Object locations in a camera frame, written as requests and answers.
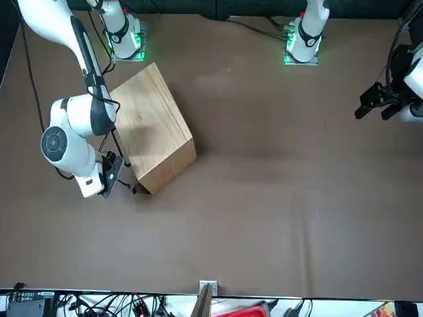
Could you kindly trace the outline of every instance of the red object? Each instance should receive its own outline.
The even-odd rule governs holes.
[[[254,306],[237,310],[236,312],[229,312],[227,314],[216,317],[268,317],[267,311],[261,306]]]

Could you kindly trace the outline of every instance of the green led light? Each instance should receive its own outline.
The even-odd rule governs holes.
[[[106,37],[107,37],[108,47],[112,48],[112,42],[110,41],[110,38],[108,37],[107,33],[106,33]]]
[[[133,32],[131,32],[131,38],[136,48],[141,46],[141,38],[139,37],[139,34],[134,34]]]
[[[319,51],[319,48],[320,48],[320,42],[321,42],[321,40],[322,40],[322,38],[320,37],[320,38],[319,38],[319,41],[317,42],[317,46],[316,46],[316,54],[317,54],[317,52]]]

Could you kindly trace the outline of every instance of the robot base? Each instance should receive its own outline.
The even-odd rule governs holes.
[[[284,50],[284,64],[285,65],[306,65],[306,66],[318,66],[319,65],[319,59],[317,58],[317,55],[313,57],[311,61],[308,61],[307,63],[300,63],[296,61],[289,52],[286,51],[286,47]]]
[[[295,19],[294,21],[290,22],[289,26],[292,30],[295,29],[295,24],[299,23],[299,19]],[[319,59],[317,54],[307,63],[302,63],[297,61],[295,58],[292,57],[291,53],[288,51],[288,46],[293,43],[295,40],[295,32],[288,32],[288,40],[286,41],[285,48],[284,48],[284,64],[285,65],[308,65],[308,66],[318,66]]]
[[[145,41],[147,39],[147,23],[140,22],[138,19],[134,19],[136,23],[135,29],[139,30],[138,33],[134,34],[132,39],[139,49],[129,58],[119,58],[112,52],[112,62],[116,63],[117,61],[134,61],[140,62],[144,60],[145,57]]]

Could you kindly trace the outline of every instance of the metal bracket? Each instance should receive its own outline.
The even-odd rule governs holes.
[[[198,291],[198,294],[201,293],[201,290],[203,289],[203,287],[205,287],[207,284],[211,285],[211,295],[212,297],[216,297],[217,296],[217,281],[206,281],[206,280],[201,280],[200,281],[200,289]]]

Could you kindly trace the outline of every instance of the black cable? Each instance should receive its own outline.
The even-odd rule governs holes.
[[[385,64],[385,66],[384,66],[384,68],[381,70],[381,73],[379,74],[379,76],[377,76],[377,78],[376,78],[376,80],[375,80],[375,83],[379,80],[379,78],[381,78],[381,76],[382,76],[382,74],[383,74],[383,71],[386,69],[386,64]]]
[[[242,23],[242,22],[239,22],[239,21],[236,21],[236,20],[227,19],[226,21],[227,22],[231,22],[231,23],[235,23],[235,24],[238,24],[238,25],[241,25],[241,26],[244,26],[245,28],[248,28],[249,30],[255,31],[255,32],[260,33],[262,35],[269,36],[271,38],[275,38],[275,39],[280,40],[280,41],[286,40],[286,37],[283,36],[283,35],[279,35],[279,34],[272,33],[272,32],[267,32],[267,31],[263,31],[263,30],[260,30],[258,28],[255,28],[253,26],[249,26],[249,25],[247,25],[245,23]]]
[[[106,306],[106,307],[96,307],[96,306],[98,306],[101,302],[103,302],[104,300],[106,300],[107,299],[107,297],[106,298],[104,298],[104,299],[102,299],[101,301],[99,301],[98,303],[96,303],[95,305],[93,305],[93,306],[90,306],[90,305],[88,305],[87,304],[87,302],[85,302],[84,300],[82,300],[82,299],[80,299],[79,297],[78,297],[78,301],[82,304],[82,306],[84,306],[84,307],[86,307],[86,309],[84,310],[84,312],[83,312],[83,315],[89,310],[94,316],[96,316],[97,314],[96,314],[96,312],[94,311],[94,309],[99,309],[99,310],[102,310],[103,311],[103,314],[105,313],[105,312],[108,312],[108,313],[110,313],[112,316],[115,316],[114,315],[114,313],[112,312],[112,311],[110,311],[109,310],[109,308],[110,308],[110,306]]]
[[[307,315],[307,317],[310,317],[312,310],[313,310],[313,299],[310,299],[310,310],[309,310],[309,314]]]
[[[413,18],[420,12],[421,8],[423,7],[423,1],[422,0],[415,0],[413,4],[410,6],[410,8],[407,10],[403,20],[401,21],[401,24],[399,26],[399,29],[397,33],[395,34],[394,40],[391,44],[391,48],[389,49],[388,54],[388,60],[386,64],[386,72],[385,72],[385,81],[388,88],[388,92],[391,96],[394,98],[397,97],[396,94],[393,93],[392,87],[391,87],[391,62],[392,62],[392,55],[397,47],[397,43],[399,40],[399,37],[401,33],[405,30],[406,26],[413,20]]]
[[[120,300],[119,304],[116,306],[116,310],[114,311],[114,314],[115,314],[116,316],[118,315],[117,311],[119,310],[119,306],[120,306],[120,307],[123,307],[123,305],[124,305],[124,302],[125,302],[126,298],[127,298],[127,295],[124,295],[124,296],[122,297],[122,299]]]
[[[63,305],[63,316],[66,317],[66,303],[67,303],[67,294],[65,295],[64,298],[64,305]]]
[[[18,11],[19,20],[20,20],[20,31],[22,33],[22,39],[23,39],[24,48],[25,48],[26,65],[28,66],[29,79],[30,79],[32,91],[33,91],[34,97],[35,97],[35,103],[36,103],[37,113],[38,113],[38,120],[40,122],[41,131],[42,131],[42,133],[44,133],[46,128],[44,127],[44,122],[43,122],[43,119],[42,119],[42,113],[41,113],[41,107],[40,107],[40,99],[38,97],[37,88],[35,87],[34,77],[32,75],[31,60],[30,60],[30,56],[29,56],[28,43],[26,41],[25,27],[24,27],[24,22],[23,22],[24,19],[22,17],[22,13],[20,13],[20,10],[19,10],[19,7],[17,6],[17,4],[13,0],[11,0],[11,3],[13,3],[13,5],[17,8],[17,11]],[[55,170],[62,178],[66,179],[66,180],[74,179],[74,175],[65,176],[61,173],[61,171],[57,167],[55,167]]]
[[[138,297],[138,298],[136,298],[136,299],[134,299],[134,300],[131,300],[131,302],[129,302],[128,304],[126,304],[125,306],[123,306],[119,311],[117,311],[117,312],[115,312],[115,314],[117,315],[117,314],[119,314],[121,311],[123,311],[126,307],[128,307],[130,304],[133,304],[133,303],[135,303],[135,302],[137,302],[137,301],[139,301],[139,302],[141,302],[141,299],[145,299],[145,298],[147,298],[147,297],[150,297],[151,295],[145,295],[145,296],[142,296],[142,297]]]
[[[303,308],[305,299],[301,299],[301,302],[297,305],[297,307],[294,308],[294,310],[299,314],[301,312],[301,309]]]
[[[91,306],[92,308],[96,308],[96,306],[98,306],[99,304],[101,304],[102,302],[104,302],[106,299],[109,299],[112,296],[116,296],[115,294],[110,294],[107,295],[106,297],[104,297],[102,300],[100,300],[99,302],[97,302],[95,305]]]
[[[120,294],[116,294],[110,302],[107,303],[106,307],[103,308],[103,313],[101,314],[102,317],[106,316],[107,312],[109,311],[109,308],[112,306],[113,302],[120,296]],[[110,312],[112,316],[116,316],[116,312]]]
[[[118,148],[119,155],[124,159],[125,166],[126,167],[131,167],[132,164],[131,163],[127,163],[126,160],[125,160],[124,154],[123,154],[123,152],[122,152],[122,150],[121,150],[121,148],[119,146],[119,142],[118,142],[118,140],[117,140],[117,138],[116,138],[116,136],[114,134],[114,130],[116,130],[116,128],[113,128],[110,132],[112,133],[114,144],[116,144],[116,147]]]
[[[114,67],[116,66],[116,63],[113,63],[113,66],[112,66],[112,68],[110,68],[110,69],[108,69],[108,71],[106,72],[106,73],[109,73],[109,72],[111,72],[113,69],[114,69]]]
[[[155,317],[157,310],[157,299],[156,296],[153,297],[153,305],[151,305],[151,317]]]
[[[163,309],[163,311],[166,313],[167,316],[170,316],[170,314],[167,312],[165,307],[165,296],[159,297],[160,300],[160,307]]]
[[[98,148],[98,151],[101,153],[101,151],[103,150],[104,144],[106,143],[108,137],[108,133],[106,133],[106,135],[103,137],[103,140],[101,141],[100,147]]]
[[[96,96],[95,94],[93,94],[87,87],[87,94],[91,95],[93,98],[96,98],[99,101],[103,101],[103,102],[109,102],[111,104],[117,104],[118,105],[118,109],[116,109],[116,113],[118,113],[119,109],[120,109],[120,103],[118,101],[112,100],[112,99],[107,99],[107,98],[103,98],[100,96]]]
[[[131,10],[133,13],[137,13],[137,11],[136,11],[134,8],[132,8],[130,5],[128,5],[127,3],[125,3],[125,2],[123,2],[123,1],[121,1],[121,0],[119,0],[119,2],[120,2],[121,4],[123,4],[125,7],[127,7],[129,10]],[[155,7],[155,9],[156,9],[156,13],[160,13],[160,8],[159,8],[159,6],[156,4],[156,1],[155,1],[155,0],[150,0],[150,2],[151,2],[151,4]]]
[[[25,27],[24,27],[24,23],[23,23],[23,17],[21,15],[20,11],[19,11],[19,17],[20,17],[20,31],[22,33],[22,38],[23,38],[23,41],[24,41],[26,64],[28,66],[29,79],[31,81],[32,91],[34,92],[35,102],[36,102],[36,106],[37,106],[38,120],[40,121],[41,131],[42,131],[42,133],[44,133],[44,131],[46,129],[44,128],[44,122],[43,122],[43,119],[42,119],[40,99],[38,98],[38,93],[37,93],[37,89],[35,87],[34,77],[32,76],[32,68],[31,68],[31,60],[30,60],[30,57],[29,57],[28,43],[26,42]]]
[[[284,29],[284,26],[285,26],[285,24],[280,24],[280,23],[277,23],[272,17],[265,17],[266,18],[266,20],[268,20],[270,23],[272,23],[272,25],[275,27],[275,28],[277,28],[278,30],[283,30]]]
[[[123,186],[126,186],[128,188],[131,188],[131,185],[129,185],[128,183],[125,183],[125,182],[123,182],[121,180],[118,180],[118,182],[121,183]]]
[[[101,75],[104,75],[105,73],[107,73],[107,72],[108,72],[108,69],[109,69],[109,68],[110,68],[110,66],[112,65],[112,56],[111,56],[111,55],[110,55],[110,53],[108,52],[108,49],[107,49],[106,45],[104,45],[104,42],[102,41],[101,36],[100,36],[100,34],[98,33],[97,27],[96,27],[96,26],[95,26],[95,24],[94,24],[94,20],[93,20],[93,17],[91,16],[91,12],[90,12],[90,11],[88,11],[88,15],[89,15],[89,17],[90,17],[91,24],[93,25],[93,28],[94,28],[95,34],[97,34],[97,37],[98,37],[98,39],[100,40],[100,43],[101,43],[101,45],[103,46],[103,48],[104,48],[104,50],[106,51],[107,56],[108,56],[108,65],[107,65],[107,66],[106,66],[106,68],[105,68],[105,69],[101,72]]]
[[[134,301],[134,296],[132,295],[131,296],[131,303]],[[132,305],[130,305],[130,309],[129,309],[129,311],[128,311],[128,317],[130,317],[131,316],[131,309],[132,309]]]

